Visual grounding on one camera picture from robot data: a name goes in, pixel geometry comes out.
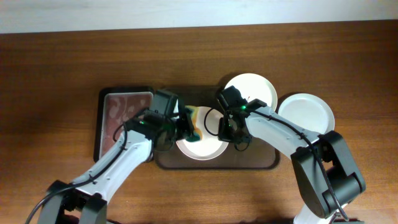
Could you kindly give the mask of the white plate with red squiggle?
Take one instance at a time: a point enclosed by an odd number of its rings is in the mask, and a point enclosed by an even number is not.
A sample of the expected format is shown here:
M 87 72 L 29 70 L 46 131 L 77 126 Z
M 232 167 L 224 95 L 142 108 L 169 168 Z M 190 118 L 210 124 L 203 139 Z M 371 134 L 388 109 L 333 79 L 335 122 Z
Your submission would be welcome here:
M 220 141 L 217 136 L 213 134 L 218 133 L 219 121 L 223 115 L 210 107 L 197 106 L 199 107 L 197 126 L 203 133 L 203 139 L 197 142 L 187 142 L 186 140 L 177 141 L 178 148 L 188 157 L 205 161 L 218 157 L 221 155 L 228 146 L 227 142 Z

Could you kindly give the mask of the green and yellow sponge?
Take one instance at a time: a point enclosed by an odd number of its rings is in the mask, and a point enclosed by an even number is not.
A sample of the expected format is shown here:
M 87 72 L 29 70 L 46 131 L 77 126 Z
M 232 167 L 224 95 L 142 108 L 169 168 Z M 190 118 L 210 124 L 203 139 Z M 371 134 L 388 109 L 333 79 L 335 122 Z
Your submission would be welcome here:
M 186 138 L 186 141 L 188 142 L 197 142 L 203 139 L 203 133 L 201 129 L 197 126 L 197 121 L 198 121 L 198 112 L 199 112 L 199 107 L 197 106 L 186 106 L 185 107 L 186 111 L 190 115 L 190 119 L 193 125 L 193 134 L 189 137 Z

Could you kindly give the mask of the white plate with faint stains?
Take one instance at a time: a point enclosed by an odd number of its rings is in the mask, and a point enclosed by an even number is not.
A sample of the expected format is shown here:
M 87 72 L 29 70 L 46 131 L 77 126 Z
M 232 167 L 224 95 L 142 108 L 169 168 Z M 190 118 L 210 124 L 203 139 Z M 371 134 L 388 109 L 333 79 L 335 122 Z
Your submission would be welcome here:
M 232 78 L 225 86 L 234 86 L 248 102 L 258 99 L 271 107 L 277 108 L 277 92 L 273 84 L 266 78 L 255 73 L 243 73 Z

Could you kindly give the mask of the pale grey plate red streaks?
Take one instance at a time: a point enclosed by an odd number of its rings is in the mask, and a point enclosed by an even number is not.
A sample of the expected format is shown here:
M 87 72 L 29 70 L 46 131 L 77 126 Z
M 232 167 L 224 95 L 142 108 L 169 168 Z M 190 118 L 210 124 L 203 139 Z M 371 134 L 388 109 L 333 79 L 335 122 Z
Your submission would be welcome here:
M 335 129 L 335 116 L 329 105 L 308 93 L 296 93 L 287 97 L 280 104 L 278 114 L 302 128 L 320 134 Z

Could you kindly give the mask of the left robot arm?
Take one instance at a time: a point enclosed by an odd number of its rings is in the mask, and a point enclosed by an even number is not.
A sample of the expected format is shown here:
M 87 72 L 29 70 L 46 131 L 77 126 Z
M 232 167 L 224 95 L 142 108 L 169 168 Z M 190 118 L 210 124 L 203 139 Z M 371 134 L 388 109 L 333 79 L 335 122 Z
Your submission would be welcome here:
M 131 172 L 154 150 L 182 139 L 199 140 L 197 110 L 160 113 L 144 109 L 122 124 L 111 149 L 84 174 L 66 184 L 55 181 L 35 206 L 39 223 L 107 223 L 108 203 Z

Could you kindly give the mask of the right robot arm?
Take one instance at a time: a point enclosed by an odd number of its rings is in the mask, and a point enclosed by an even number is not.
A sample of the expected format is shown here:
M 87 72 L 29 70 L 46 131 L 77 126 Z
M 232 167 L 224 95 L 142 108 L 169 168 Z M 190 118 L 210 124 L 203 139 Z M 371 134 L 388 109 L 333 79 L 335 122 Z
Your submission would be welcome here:
M 238 141 L 239 134 L 261 139 L 285 154 L 294 173 L 304 206 L 294 223 L 348 221 L 344 206 L 366 190 L 364 177 L 342 135 L 319 134 L 302 128 L 260 100 L 218 98 L 224 111 L 221 137 Z

